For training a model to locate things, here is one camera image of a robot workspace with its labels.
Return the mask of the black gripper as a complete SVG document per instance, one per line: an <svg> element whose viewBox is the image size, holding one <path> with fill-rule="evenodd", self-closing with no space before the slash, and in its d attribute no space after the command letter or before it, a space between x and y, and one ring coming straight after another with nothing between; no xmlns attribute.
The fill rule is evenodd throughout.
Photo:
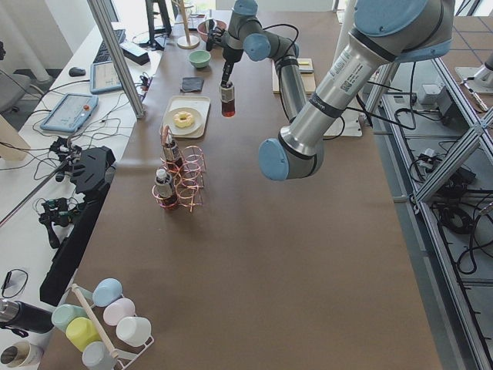
<svg viewBox="0 0 493 370"><path fill-rule="evenodd" d="M243 43L227 30L215 27L207 33L206 51L210 52L215 45L223 49L222 56L225 63L220 85L226 86L230 81L234 63L239 62L243 56Z"/></svg>

